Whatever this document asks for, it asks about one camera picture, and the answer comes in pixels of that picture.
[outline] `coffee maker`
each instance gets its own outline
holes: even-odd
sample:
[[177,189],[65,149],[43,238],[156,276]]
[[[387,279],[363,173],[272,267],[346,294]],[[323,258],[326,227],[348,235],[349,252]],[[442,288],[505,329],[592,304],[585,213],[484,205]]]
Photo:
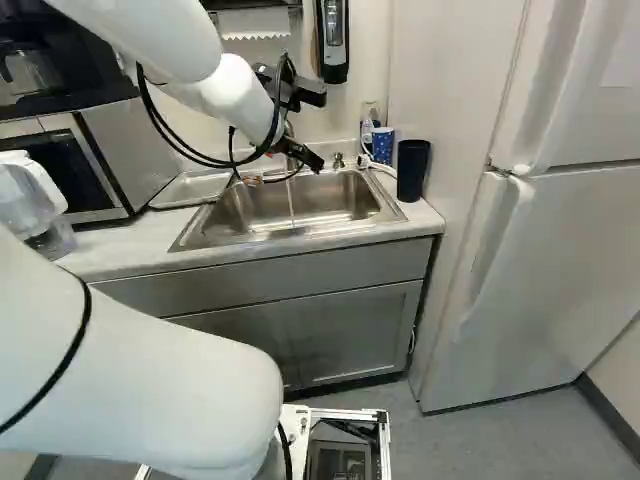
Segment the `coffee maker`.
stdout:
[[42,0],[0,0],[0,121],[138,95],[108,43]]

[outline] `microwave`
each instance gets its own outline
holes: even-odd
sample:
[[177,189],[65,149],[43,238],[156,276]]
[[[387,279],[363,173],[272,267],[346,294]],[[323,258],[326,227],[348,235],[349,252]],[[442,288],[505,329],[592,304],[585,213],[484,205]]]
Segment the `microwave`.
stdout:
[[132,217],[180,173],[139,98],[0,123],[5,150],[44,167],[72,224]]

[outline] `black soap dispenser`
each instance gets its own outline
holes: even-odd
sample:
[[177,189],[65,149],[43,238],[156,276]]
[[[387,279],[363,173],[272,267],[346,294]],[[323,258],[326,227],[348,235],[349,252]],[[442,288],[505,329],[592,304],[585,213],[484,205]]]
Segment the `black soap dispenser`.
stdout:
[[316,0],[319,74],[326,83],[347,81],[349,73],[349,0]]

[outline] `soap bottle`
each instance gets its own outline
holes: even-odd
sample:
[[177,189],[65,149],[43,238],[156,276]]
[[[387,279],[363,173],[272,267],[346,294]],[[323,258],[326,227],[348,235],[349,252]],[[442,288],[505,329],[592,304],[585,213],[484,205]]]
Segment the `soap bottle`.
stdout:
[[373,155],[372,130],[382,126],[380,107],[375,100],[364,101],[360,107],[360,146],[364,153]]

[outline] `black cup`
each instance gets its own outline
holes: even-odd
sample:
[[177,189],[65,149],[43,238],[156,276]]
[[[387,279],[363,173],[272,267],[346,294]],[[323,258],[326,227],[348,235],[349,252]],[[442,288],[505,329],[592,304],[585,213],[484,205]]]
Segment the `black cup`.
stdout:
[[422,197],[431,143],[426,140],[398,142],[398,200],[413,203]]

